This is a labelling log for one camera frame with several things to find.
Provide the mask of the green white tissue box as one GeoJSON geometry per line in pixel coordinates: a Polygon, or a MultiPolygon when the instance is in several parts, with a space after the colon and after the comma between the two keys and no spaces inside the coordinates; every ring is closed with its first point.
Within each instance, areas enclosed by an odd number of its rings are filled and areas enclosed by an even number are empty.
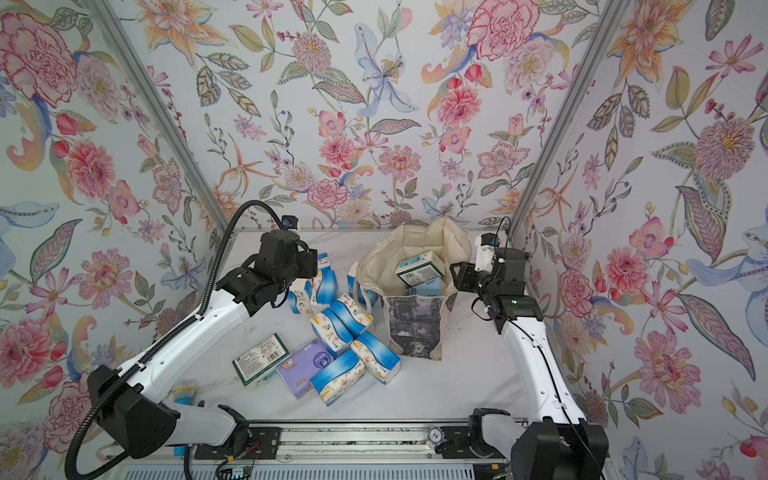
{"type": "Polygon", "coordinates": [[[443,279],[445,266],[433,251],[425,251],[397,263],[395,275],[408,287],[416,287],[433,279],[443,279]]]}
{"type": "Polygon", "coordinates": [[[232,366],[244,387],[255,388],[269,380],[290,356],[280,335],[273,333],[236,357],[232,366]]]}

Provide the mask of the beige canvas bag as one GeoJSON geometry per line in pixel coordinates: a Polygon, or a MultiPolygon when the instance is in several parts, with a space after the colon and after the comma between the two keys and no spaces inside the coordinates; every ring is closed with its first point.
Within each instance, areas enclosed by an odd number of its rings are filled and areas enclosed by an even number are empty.
{"type": "Polygon", "coordinates": [[[352,296],[366,309],[374,297],[381,300],[387,344],[396,354],[440,361],[458,293],[450,266],[471,253],[467,232],[449,218],[399,226],[359,261],[352,296]]]}

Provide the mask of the blue floral tissue pack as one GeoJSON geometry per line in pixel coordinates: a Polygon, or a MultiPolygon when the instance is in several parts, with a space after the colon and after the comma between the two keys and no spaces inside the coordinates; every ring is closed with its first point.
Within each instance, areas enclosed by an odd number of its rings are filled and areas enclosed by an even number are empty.
{"type": "Polygon", "coordinates": [[[311,318],[311,326],[318,339],[334,358],[348,351],[354,341],[353,334],[330,308],[314,315],[311,318]]]}
{"type": "Polygon", "coordinates": [[[339,296],[330,308],[354,338],[374,325],[373,317],[348,294],[339,296]]]}
{"type": "Polygon", "coordinates": [[[364,375],[364,362],[351,350],[343,353],[311,379],[322,402],[330,406],[364,375]]]}
{"type": "Polygon", "coordinates": [[[401,369],[400,358],[370,332],[361,333],[351,350],[380,383],[389,384],[401,369]]]}

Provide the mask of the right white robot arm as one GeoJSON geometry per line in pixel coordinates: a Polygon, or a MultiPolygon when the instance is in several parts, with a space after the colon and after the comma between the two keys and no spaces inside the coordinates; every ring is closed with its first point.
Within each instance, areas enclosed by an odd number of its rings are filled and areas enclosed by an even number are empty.
{"type": "Polygon", "coordinates": [[[475,294],[480,318],[510,349],[526,397],[526,424],[501,409],[475,409],[470,447],[482,457],[503,455],[514,479],[601,479],[607,435],[587,420],[556,367],[543,312],[525,292],[527,259],[521,250],[481,246],[475,262],[450,267],[453,285],[475,294]]]}

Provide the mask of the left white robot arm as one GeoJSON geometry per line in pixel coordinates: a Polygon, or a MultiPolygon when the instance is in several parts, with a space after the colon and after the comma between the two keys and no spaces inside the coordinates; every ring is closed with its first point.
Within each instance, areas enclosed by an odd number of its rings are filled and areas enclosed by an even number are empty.
{"type": "Polygon", "coordinates": [[[291,230],[261,237],[260,248],[218,280],[208,304],[144,352],[112,369],[102,365],[87,381],[95,422],[131,458],[162,447],[207,444],[230,455],[248,449],[248,421],[226,405],[199,407],[171,400],[190,367],[225,334],[262,307],[276,307],[297,279],[318,272],[318,253],[291,230]]]}

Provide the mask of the blue tissue pack by bag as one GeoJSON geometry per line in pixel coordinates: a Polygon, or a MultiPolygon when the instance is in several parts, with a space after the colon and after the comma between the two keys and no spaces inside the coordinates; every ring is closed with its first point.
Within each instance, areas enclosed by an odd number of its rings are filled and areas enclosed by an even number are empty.
{"type": "Polygon", "coordinates": [[[379,296],[372,290],[363,289],[357,281],[357,269],[359,262],[355,261],[347,272],[347,284],[349,295],[360,305],[366,308],[372,308],[379,300],[379,296]]]}

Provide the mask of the light blue tissue pack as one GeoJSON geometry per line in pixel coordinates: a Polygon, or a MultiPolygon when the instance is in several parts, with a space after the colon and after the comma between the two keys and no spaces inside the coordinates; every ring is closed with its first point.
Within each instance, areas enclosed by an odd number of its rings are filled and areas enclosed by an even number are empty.
{"type": "Polygon", "coordinates": [[[417,286],[407,288],[405,294],[408,296],[439,297],[443,295],[443,284],[442,279],[433,278],[417,286]]]}

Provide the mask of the purple tissue pack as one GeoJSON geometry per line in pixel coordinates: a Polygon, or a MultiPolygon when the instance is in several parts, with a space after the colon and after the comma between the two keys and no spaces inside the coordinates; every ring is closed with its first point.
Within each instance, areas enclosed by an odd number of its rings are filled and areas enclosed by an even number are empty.
{"type": "Polygon", "coordinates": [[[334,360],[320,340],[312,340],[277,367],[277,373],[295,399],[313,389],[311,380],[334,360]]]}

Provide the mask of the blue floral tissue pack front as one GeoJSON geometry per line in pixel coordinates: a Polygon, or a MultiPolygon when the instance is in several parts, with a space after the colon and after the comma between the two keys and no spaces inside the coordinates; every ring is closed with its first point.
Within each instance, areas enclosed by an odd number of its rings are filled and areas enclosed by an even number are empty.
{"type": "Polygon", "coordinates": [[[364,362],[351,350],[343,353],[311,379],[322,402],[330,406],[364,375],[364,362]]]}

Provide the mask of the blue microphone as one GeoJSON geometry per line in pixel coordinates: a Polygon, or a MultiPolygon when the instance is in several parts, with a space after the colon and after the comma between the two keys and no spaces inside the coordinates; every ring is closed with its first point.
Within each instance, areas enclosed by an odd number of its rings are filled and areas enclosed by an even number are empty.
{"type": "Polygon", "coordinates": [[[193,404],[195,392],[194,386],[184,385],[175,387],[170,395],[175,403],[190,406],[193,404]]]}

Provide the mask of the aluminium corner post left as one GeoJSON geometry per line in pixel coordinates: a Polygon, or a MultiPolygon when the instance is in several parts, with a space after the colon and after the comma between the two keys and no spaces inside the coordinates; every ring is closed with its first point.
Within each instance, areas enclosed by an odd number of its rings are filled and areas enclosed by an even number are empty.
{"type": "Polygon", "coordinates": [[[220,230],[225,230],[227,226],[225,215],[207,186],[193,153],[165,107],[163,96],[152,82],[146,66],[139,58],[110,2],[86,0],[84,4],[95,24],[102,31],[108,45],[115,50],[114,55],[125,69],[127,78],[146,103],[153,124],[170,145],[175,159],[189,180],[192,190],[198,195],[212,224],[220,230]]]}

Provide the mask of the aluminium corner post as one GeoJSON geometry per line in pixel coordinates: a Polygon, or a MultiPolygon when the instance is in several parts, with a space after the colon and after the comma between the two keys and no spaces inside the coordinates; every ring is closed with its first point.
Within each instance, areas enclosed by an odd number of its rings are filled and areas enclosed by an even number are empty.
{"type": "Polygon", "coordinates": [[[517,208],[511,217],[508,232],[515,236],[523,230],[524,221],[537,191],[543,181],[557,150],[562,141],[571,130],[571,124],[581,105],[586,98],[589,86],[594,79],[595,72],[601,59],[607,50],[609,41],[619,29],[620,21],[627,4],[624,1],[606,1],[603,13],[598,17],[595,31],[589,40],[581,62],[581,68],[575,75],[564,96],[562,105],[553,117],[550,133],[543,142],[542,150],[529,168],[524,168],[525,176],[523,189],[517,208]]]}
{"type": "Polygon", "coordinates": [[[192,190],[198,195],[212,224],[220,230],[225,230],[227,226],[225,215],[207,186],[193,153],[165,107],[163,96],[152,82],[146,66],[139,58],[110,2],[86,0],[84,4],[95,24],[102,31],[108,45],[115,50],[114,55],[125,69],[127,78],[146,103],[153,124],[170,145],[175,159],[189,180],[192,190]]]}

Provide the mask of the metal base rail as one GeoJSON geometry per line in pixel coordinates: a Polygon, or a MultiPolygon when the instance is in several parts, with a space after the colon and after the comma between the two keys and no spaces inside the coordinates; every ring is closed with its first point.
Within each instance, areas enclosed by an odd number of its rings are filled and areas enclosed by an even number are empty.
{"type": "Polygon", "coordinates": [[[262,422],[236,459],[199,446],[128,460],[110,479],[603,479],[608,441],[585,420],[262,422]]]}

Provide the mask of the aluminium corner post right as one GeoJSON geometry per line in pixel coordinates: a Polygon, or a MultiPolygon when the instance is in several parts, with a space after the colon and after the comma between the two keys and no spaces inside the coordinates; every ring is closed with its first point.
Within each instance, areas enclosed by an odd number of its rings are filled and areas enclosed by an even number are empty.
{"type": "Polygon", "coordinates": [[[607,50],[609,41],[619,29],[620,21],[627,4],[624,1],[606,1],[603,13],[598,17],[595,31],[589,40],[581,62],[581,68],[575,75],[564,96],[562,105],[553,117],[550,133],[543,142],[542,150],[529,168],[524,168],[525,176],[523,189],[517,208],[511,217],[508,232],[515,236],[523,230],[524,221],[537,191],[543,181],[557,150],[562,141],[571,130],[571,124],[581,105],[586,98],[589,86],[594,79],[595,72],[601,59],[607,50]]]}

